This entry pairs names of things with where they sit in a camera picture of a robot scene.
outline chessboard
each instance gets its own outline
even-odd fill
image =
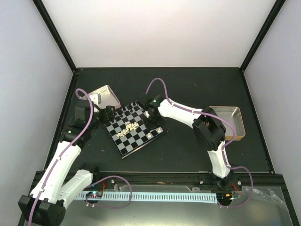
[[[105,125],[122,159],[165,133],[160,126],[148,130],[143,118],[146,118],[145,111],[136,102],[133,102],[117,109],[115,119]],[[138,126],[134,130],[120,136],[120,133],[127,129],[128,123],[135,122],[138,123]]]

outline white wall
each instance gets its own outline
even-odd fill
[[[43,0],[77,67],[240,67],[275,0]]]
[[[17,225],[72,76],[30,0],[0,4],[0,68],[0,225]]]
[[[246,70],[275,170],[301,220],[301,1],[288,0]]]

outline black table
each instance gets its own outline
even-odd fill
[[[232,166],[245,166],[251,172],[269,172],[269,156],[253,111],[244,75],[238,68],[97,68],[79,69],[76,88],[91,92],[109,85],[122,105],[135,101],[153,78],[162,78],[168,95],[174,101],[194,108],[207,106],[238,106],[246,136],[227,147]],[[73,116],[77,98],[68,107],[65,123]],[[164,94],[157,81],[149,92],[154,97]],[[167,119],[168,132],[136,153],[121,159],[103,126],[86,144],[71,171],[83,163],[97,165],[106,172],[211,172],[206,148],[200,146],[193,130]]]

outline perforated metal strip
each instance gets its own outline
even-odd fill
[[[79,193],[75,200],[85,200],[87,193],[86,191]],[[130,192],[104,192],[102,198],[88,198],[88,200],[128,201],[129,197]],[[217,203],[216,194],[207,193],[133,192],[132,201]]]

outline electrical wire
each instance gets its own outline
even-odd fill
[[[119,178],[119,179],[122,179],[122,180],[123,180],[124,182],[126,182],[126,184],[128,185],[128,187],[129,187],[129,189],[130,189],[130,197],[129,197],[128,201],[126,202],[126,204],[124,204],[124,205],[122,205],[122,206],[116,206],[116,207],[115,207],[115,206],[98,205],[98,204],[90,204],[90,203],[88,203],[88,198],[89,198],[89,196],[88,196],[88,197],[86,198],[86,200],[85,200],[87,206],[92,205],[92,206],[98,206],[98,207],[103,207],[103,208],[118,210],[118,209],[122,209],[122,208],[124,208],[124,207],[126,207],[126,206],[128,206],[128,205],[130,204],[130,202],[131,202],[131,200],[132,200],[132,198],[133,198],[133,190],[132,190],[132,187],[131,187],[130,183],[129,183],[126,179],[124,179],[123,177],[116,176],[116,175],[114,175],[114,176],[108,176],[108,177],[105,177],[105,178],[103,178],[103,179],[101,179],[101,180],[99,180],[99,181],[96,181],[96,182],[93,183],[93,184],[90,184],[90,185],[87,186],[86,188],[89,188],[89,187],[92,187],[92,186],[94,186],[94,185],[97,185],[97,184],[99,184],[99,183],[101,183],[101,182],[103,182],[103,181],[105,181],[105,180],[107,180],[107,179],[109,179],[109,178]]]
[[[165,84],[165,82],[164,82],[161,78],[155,78],[155,79],[153,79],[153,80],[150,82],[149,86],[148,86],[147,89],[146,89],[146,92],[145,92],[146,94],[149,92],[149,90],[150,90],[150,88],[151,88],[151,85],[152,85],[153,82],[156,81],[156,80],[159,80],[159,81],[162,82],[163,87],[164,87],[164,92],[165,92],[166,100],[167,100],[172,106],[177,107],[177,108],[179,108],[179,109],[181,109],[181,110],[184,110],[184,111],[186,111],[186,112],[196,113],[196,114],[202,114],[202,115],[205,115],[205,116],[209,116],[209,117],[216,118],[216,119],[218,119],[218,120],[224,122],[225,124],[227,124],[227,125],[230,127],[230,129],[233,131],[233,137],[232,137],[232,139],[229,140],[227,143],[225,143],[225,144],[222,146],[222,158],[223,158],[223,161],[224,161],[224,163],[225,163],[225,165],[226,165],[227,168],[229,168],[229,169],[231,169],[231,170],[244,169],[245,171],[247,171],[247,173],[249,174],[250,180],[251,180],[251,193],[250,193],[249,197],[247,198],[247,200],[245,200],[242,204],[239,204],[239,205],[237,205],[237,206],[223,206],[223,205],[221,205],[220,203],[218,203],[218,204],[220,205],[220,207],[225,207],[225,208],[237,208],[237,207],[241,207],[241,206],[245,205],[248,201],[250,201],[250,199],[251,199],[251,197],[252,197],[252,195],[253,195],[253,178],[252,178],[251,172],[250,172],[246,167],[244,167],[244,166],[231,167],[231,166],[228,164],[228,162],[227,162],[227,160],[226,160],[226,156],[225,156],[225,147],[228,146],[229,144],[231,144],[231,143],[234,141],[234,139],[235,139],[235,137],[236,137],[236,135],[237,135],[235,128],[234,128],[229,122],[227,122],[226,120],[224,120],[224,119],[222,119],[222,118],[220,118],[220,117],[218,117],[218,116],[216,116],[216,115],[214,115],[214,114],[209,114],[209,113],[205,113],[205,112],[202,112],[202,111],[193,111],[193,112],[192,112],[191,110],[189,110],[189,109],[187,109],[187,108],[185,108],[185,107],[182,107],[182,106],[179,106],[179,105],[173,103],[173,102],[169,99],[169,97],[168,97],[166,84]]]
[[[83,94],[84,94],[84,97],[81,97],[80,95],[79,95],[79,91],[80,92],[82,92]],[[88,93],[86,92],[86,91],[84,91],[83,89],[76,89],[75,90],[75,94],[76,94],[76,96],[79,98],[79,99],[84,99],[85,97],[86,97],[86,99],[88,99],[88,101],[89,101],[89,104],[90,104],[90,116],[89,116],[89,119],[88,119],[88,122],[86,123],[86,125],[85,125],[85,127],[83,128],[83,130],[65,147],[65,149],[61,152],[61,154],[59,155],[59,157],[61,157],[67,150],[68,150],[68,148],[69,147],[71,147],[83,134],[84,134],[84,132],[87,130],[87,128],[89,127],[89,125],[90,125],[90,123],[91,123],[91,120],[92,120],[92,118],[93,118],[93,103],[92,103],[92,101],[91,101],[91,99],[90,99],[90,97],[89,97],[89,95],[88,95]],[[47,181],[48,181],[48,179],[49,179],[49,177],[50,177],[50,174],[51,174],[51,172],[53,171],[53,169],[54,169],[54,167],[56,166],[56,164],[57,164],[57,162],[58,162],[58,159],[53,163],[53,165],[51,166],[51,168],[50,168],[50,170],[49,170],[49,172],[48,172],[48,174],[46,175],[46,177],[45,177],[45,180],[44,180],[44,182],[43,182],[43,184],[42,184],[42,186],[41,186],[41,189],[44,189],[44,187],[46,186],[46,183],[47,183]],[[37,195],[37,197],[36,197],[36,199],[34,200],[34,202],[33,202],[33,205],[32,205],[32,209],[31,209],[31,211],[30,211],[30,214],[29,214],[29,218],[28,218],[28,226],[32,226],[32,217],[33,217],[33,213],[34,213],[34,210],[35,210],[35,208],[36,208],[36,206],[37,206],[37,203],[38,203],[38,201],[39,201],[39,198],[40,198],[40,196],[41,196],[41,194],[42,194],[42,191],[40,191],[39,193],[38,193],[38,195]]]

